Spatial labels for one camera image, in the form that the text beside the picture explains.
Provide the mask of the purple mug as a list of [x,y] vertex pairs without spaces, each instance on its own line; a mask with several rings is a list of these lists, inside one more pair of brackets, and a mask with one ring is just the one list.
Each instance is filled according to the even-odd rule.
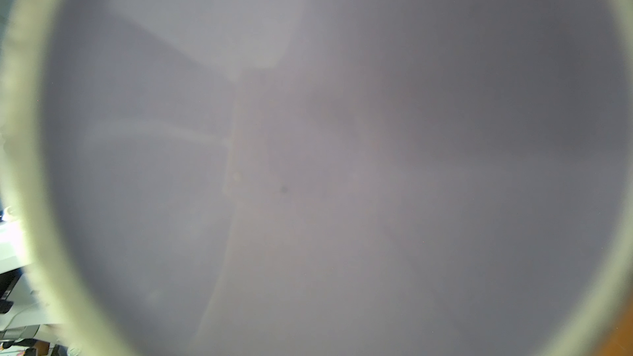
[[632,0],[14,0],[3,203],[86,355],[596,355]]

